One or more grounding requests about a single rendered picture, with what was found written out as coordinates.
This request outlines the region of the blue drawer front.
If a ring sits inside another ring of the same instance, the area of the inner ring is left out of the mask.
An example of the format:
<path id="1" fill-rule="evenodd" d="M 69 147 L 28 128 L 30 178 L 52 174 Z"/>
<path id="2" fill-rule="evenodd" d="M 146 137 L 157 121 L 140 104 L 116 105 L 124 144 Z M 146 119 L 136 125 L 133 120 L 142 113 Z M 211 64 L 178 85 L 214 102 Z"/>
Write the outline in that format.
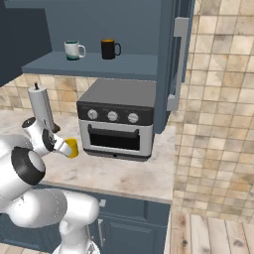
<path id="1" fill-rule="evenodd" d="M 170 212 L 170 206 L 164 203 L 100 193 L 96 197 L 106 201 L 102 207 L 103 213 L 157 220 L 168 216 Z"/>

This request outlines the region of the grey toaster oven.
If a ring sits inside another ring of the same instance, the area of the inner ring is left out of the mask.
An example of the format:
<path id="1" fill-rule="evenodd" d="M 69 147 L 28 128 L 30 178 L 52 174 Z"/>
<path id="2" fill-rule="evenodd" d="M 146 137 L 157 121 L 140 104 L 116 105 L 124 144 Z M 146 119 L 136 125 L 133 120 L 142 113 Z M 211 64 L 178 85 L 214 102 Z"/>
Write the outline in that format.
<path id="1" fill-rule="evenodd" d="M 148 160 L 155 95 L 154 81 L 98 79 L 76 103 L 83 150 L 94 156 Z"/>

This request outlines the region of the yellow mug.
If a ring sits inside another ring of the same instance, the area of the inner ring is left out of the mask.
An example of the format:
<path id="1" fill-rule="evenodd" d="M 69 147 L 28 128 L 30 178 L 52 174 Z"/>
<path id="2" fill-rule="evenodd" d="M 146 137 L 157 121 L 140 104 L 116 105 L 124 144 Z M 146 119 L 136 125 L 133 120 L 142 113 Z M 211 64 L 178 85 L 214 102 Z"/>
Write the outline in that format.
<path id="1" fill-rule="evenodd" d="M 66 138 L 65 142 L 70 146 L 71 148 L 71 154 L 69 157 L 71 159 L 78 156 L 78 147 L 77 147 L 77 140 L 75 138 Z"/>

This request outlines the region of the black mug orange inside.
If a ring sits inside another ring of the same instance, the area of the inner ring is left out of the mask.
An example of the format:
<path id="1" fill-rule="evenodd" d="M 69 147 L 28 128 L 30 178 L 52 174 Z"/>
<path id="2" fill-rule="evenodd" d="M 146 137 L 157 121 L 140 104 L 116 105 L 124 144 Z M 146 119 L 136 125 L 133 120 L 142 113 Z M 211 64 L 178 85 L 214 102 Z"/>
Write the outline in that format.
<path id="1" fill-rule="evenodd" d="M 112 39 L 101 41 L 101 54 L 104 60 L 113 60 L 121 55 L 121 45 Z"/>

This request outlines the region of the blue plain cabinet door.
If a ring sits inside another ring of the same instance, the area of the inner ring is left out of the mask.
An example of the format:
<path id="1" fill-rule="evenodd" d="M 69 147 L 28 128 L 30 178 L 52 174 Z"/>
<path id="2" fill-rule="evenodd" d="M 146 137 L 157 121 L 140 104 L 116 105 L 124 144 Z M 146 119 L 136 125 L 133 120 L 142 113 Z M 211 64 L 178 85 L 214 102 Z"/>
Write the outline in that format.
<path id="1" fill-rule="evenodd" d="M 8 9 L 0 0 L 0 87 L 52 50 L 44 9 Z"/>

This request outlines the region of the blue base cabinet door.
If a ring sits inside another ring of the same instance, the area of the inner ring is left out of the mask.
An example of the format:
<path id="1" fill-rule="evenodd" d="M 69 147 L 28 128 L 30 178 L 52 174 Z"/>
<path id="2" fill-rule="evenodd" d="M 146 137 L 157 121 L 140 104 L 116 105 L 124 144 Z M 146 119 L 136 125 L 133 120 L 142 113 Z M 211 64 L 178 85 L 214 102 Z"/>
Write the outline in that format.
<path id="1" fill-rule="evenodd" d="M 7 214 L 0 214 L 0 243 L 53 253 L 61 244 L 59 226 L 22 228 L 16 226 Z"/>
<path id="2" fill-rule="evenodd" d="M 101 254 L 164 254 L 167 227 L 100 216 L 104 246 Z"/>

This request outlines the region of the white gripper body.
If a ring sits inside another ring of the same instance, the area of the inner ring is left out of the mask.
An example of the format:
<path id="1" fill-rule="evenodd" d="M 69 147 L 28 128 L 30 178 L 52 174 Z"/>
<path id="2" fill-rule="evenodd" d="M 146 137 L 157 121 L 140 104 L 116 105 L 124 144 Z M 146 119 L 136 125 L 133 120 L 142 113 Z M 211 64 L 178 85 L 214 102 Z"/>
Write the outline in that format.
<path id="1" fill-rule="evenodd" d="M 54 145 L 54 151 L 56 153 L 65 155 L 66 157 L 71 155 L 71 147 L 63 138 L 57 139 Z"/>

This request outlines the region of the blue open wall cabinet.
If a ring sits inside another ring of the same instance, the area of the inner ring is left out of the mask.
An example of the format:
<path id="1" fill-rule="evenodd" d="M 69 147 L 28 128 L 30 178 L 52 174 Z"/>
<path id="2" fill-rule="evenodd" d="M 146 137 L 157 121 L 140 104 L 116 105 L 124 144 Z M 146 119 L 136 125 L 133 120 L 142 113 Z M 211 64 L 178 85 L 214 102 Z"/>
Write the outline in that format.
<path id="1" fill-rule="evenodd" d="M 22 66 L 24 73 L 155 80 L 161 0 L 5 0 L 8 9 L 44 9 L 52 50 Z M 121 45 L 104 60 L 101 41 Z M 79 41 L 85 57 L 66 59 L 64 43 Z"/>

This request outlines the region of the white and teal mug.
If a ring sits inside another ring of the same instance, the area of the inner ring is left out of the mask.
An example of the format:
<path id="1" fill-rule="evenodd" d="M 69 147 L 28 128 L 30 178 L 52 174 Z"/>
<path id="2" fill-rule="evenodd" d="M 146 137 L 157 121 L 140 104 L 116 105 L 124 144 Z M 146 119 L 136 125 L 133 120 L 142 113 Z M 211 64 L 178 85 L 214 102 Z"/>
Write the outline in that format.
<path id="1" fill-rule="evenodd" d="M 77 61 L 84 58 L 86 54 L 85 46 L 81 45 L 79 41 L 66 41 L 64 50 L 68 61 Z"/>

